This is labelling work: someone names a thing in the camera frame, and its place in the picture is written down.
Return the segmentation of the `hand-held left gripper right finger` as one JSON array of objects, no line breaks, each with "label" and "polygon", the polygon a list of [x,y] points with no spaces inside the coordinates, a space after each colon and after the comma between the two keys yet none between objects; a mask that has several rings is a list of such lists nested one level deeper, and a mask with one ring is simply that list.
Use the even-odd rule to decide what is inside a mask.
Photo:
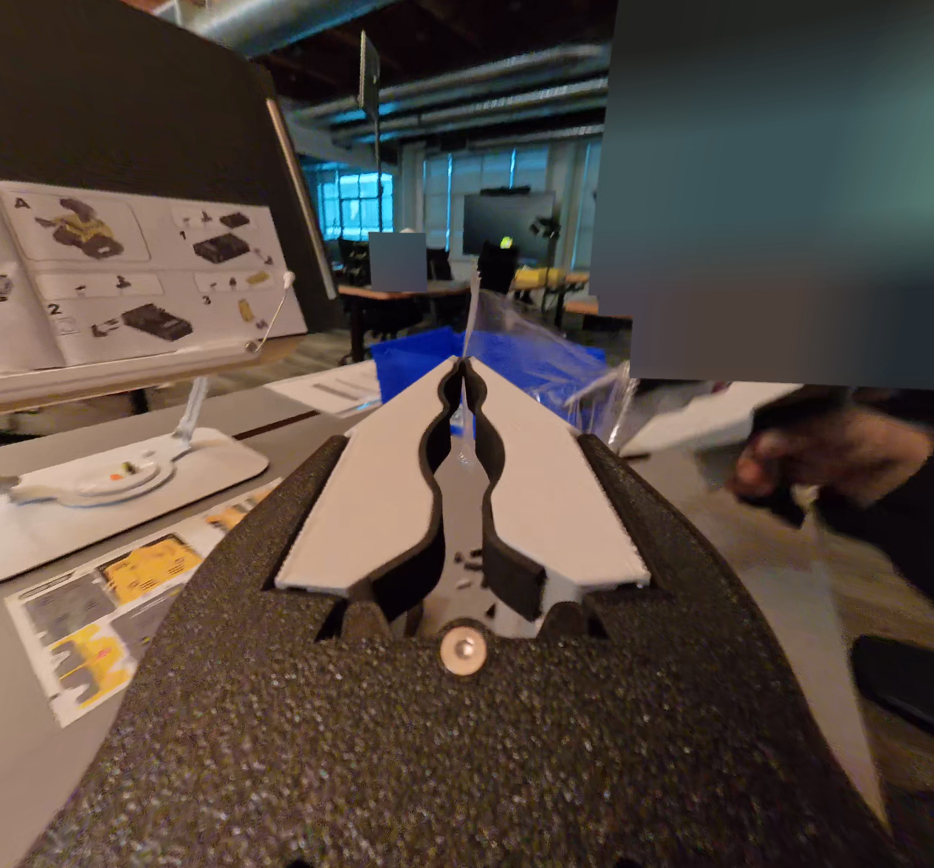
[{"label": "hand-held left gripper right finger", "polygon": [[651,572],[591,465],[580,434],[484,362],[463,363],[481,504],[483,581],[492,628],[533,638],[556,606],[586,615],[597,594],[640,592]]}]

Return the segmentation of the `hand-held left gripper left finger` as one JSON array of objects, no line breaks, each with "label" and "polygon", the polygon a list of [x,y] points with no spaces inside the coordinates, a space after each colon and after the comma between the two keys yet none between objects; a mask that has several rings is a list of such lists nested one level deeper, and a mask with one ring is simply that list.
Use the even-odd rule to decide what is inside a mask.
[{"label": "hand-held left gripper left finger", "polygon": [[461,389],[461,358],[447,358],[342,436],[277,590],[374,602],[387,621],[419,606],[447,558],[436,474],[451,453]]}]

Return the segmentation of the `pile of small black pins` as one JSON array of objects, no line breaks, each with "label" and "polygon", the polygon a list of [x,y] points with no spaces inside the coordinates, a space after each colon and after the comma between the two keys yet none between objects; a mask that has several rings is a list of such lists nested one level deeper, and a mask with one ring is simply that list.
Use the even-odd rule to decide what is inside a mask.
[{"label": "pile of small black pins", "polygon": [[454,554],[451,597],[457,614],[485,621],[497,618],[500,600],[493,592],[480,548]]}]

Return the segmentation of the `clear bag of small pins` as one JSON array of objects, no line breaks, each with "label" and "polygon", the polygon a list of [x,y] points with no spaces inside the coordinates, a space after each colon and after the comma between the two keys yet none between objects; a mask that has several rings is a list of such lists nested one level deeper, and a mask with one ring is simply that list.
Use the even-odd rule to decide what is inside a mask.
[{"label": "clear bag of small pins", "polygon": [[603,361],[511,298],[484,290],[477,272],[470,295],[464,354],[623,458],[740,443],[759,410],[800,391],[793,383],[639,380],[629,361]]}]

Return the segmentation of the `person's right forearm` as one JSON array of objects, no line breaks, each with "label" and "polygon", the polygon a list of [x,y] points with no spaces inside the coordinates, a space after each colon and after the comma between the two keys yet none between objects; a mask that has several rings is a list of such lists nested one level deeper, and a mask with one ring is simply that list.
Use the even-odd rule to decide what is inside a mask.
[{"label": "person's right forearm", "polygon": [[823,489],[816,512],[830,531],[870,545],[922,594],[933,599],[933,458],[869,506]]}]

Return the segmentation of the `person's right hand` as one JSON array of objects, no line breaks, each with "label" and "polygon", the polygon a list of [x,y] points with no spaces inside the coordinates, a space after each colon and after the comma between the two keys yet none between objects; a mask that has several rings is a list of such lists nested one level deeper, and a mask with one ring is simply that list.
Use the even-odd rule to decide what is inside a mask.
[{"label": "person's right hand", "polygon": [[932,452],[931,430],[849,405],[754,433],[727,486],[760,499],[784,484],[803,485],[868,507],[904,486]]}]

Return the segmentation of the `white printed paper sheet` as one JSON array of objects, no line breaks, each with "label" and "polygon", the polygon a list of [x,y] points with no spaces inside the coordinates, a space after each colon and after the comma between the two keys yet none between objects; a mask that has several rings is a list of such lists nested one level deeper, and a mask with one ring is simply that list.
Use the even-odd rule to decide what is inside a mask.
[{"label": "white printed paper sheet", "polygon": [[377,366],[372,360],[267,383],[264,388],[338,418],[351,417],[382,404]]}]

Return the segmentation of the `blue plastic bin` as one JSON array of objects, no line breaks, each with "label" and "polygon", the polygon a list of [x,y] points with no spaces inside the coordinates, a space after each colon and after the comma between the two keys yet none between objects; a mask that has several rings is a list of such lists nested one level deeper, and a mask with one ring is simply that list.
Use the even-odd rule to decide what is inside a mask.
[{"label": "blue plastic bin", "polygon": [[[376,344],[381,399],[388,402],[427,372],[461,356],[464,334],[450,327]],[[589,348],[539,325],[512,330],[476,327],[468,354],[580,432],[613,437],[625,390],[600,348]]]}]

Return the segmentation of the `yellow and grey sticker sheet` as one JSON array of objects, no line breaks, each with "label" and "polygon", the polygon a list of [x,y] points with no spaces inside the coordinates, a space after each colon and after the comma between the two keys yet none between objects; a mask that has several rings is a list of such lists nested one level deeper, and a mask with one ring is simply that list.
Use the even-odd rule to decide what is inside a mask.
[{"label": "yellow and grey sticker sheet", "polygon": [[276,478],[5,599],[57,725],[128,687],[170,607]]}]

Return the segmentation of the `wooden background desk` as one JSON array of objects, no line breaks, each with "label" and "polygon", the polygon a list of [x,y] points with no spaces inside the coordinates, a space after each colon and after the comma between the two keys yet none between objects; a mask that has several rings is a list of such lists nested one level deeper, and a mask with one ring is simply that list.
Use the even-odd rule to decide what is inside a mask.
[{"label": "wooden background desk", "polygon": [[342,283],[338,287],[349,324],[349,351],[340,365],[364,362],[371,348],[406,335],[429,311],[436,320],[438,300],[468,294],[465,281],[431,281],[423,290],[379,290],[373,285]]}]

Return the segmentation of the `black background office chair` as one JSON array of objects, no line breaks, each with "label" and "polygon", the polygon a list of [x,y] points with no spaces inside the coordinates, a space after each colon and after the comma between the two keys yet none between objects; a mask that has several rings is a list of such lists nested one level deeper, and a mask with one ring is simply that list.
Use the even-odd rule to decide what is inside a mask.
[{"label": "black background office chair", "polygon": [[507,295],[519,268],[520,252],[510,238],[485,240],[477,259],[480,289]]}]

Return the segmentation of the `instruction booklet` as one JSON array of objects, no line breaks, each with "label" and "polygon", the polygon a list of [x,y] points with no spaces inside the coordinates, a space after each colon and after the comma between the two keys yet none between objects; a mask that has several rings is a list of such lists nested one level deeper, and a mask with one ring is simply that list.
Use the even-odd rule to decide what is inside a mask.
[{"label": "instruction booklet", "polygon": [[2,181],[2,375],[308,331],[265,206]]}]

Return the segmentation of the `black hanging panel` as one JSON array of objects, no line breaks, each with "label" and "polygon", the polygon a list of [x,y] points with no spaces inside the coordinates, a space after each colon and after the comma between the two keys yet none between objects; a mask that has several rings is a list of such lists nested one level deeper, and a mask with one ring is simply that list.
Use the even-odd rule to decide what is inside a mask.
[{"label": "black hanging panel", "polygon": [[362,30],[359,35],[359,83],[357,103],[374,130],[374,149],[377,162],[377,193],[383,195],[382,158],[380,149],[380,57],[376,46]]}]

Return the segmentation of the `black wall monitor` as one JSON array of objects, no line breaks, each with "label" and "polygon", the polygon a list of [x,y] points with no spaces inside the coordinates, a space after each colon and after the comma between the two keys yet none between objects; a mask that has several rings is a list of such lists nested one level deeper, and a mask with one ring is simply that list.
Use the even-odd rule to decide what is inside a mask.
[{"label": "black wall monitor", "polygon": [[509,239],[527,265],[543,266],[548,238],[540,219],[553,219],[554,193],[496,195],[473,194],[463,198],[461,253],[478,256],[484,243],[499,247]]}]

